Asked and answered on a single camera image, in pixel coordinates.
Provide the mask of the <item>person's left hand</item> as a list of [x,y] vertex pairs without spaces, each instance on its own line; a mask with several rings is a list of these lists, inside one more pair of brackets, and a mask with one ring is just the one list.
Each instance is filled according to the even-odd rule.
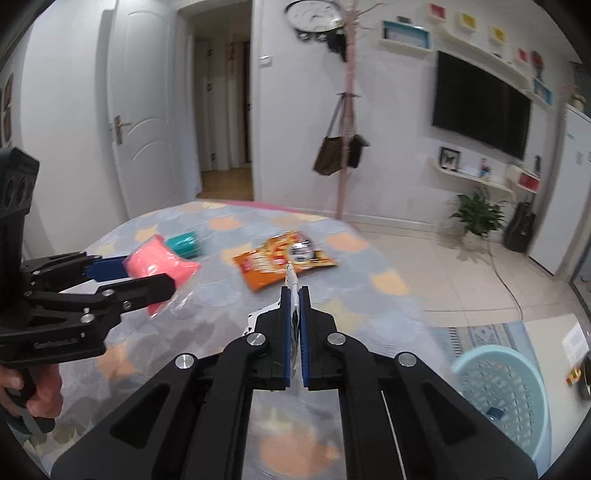
[[[40,365],[29,369],[36,386],[35,394],[27,401],[26,409],[34,417],[57,418],[63,406],[62,378],[59,365]],[[1,406],[10,414],[20,417],[17,405],[8,397],[6,390],[21,390],[22,375],[13,369],[1,367]]]

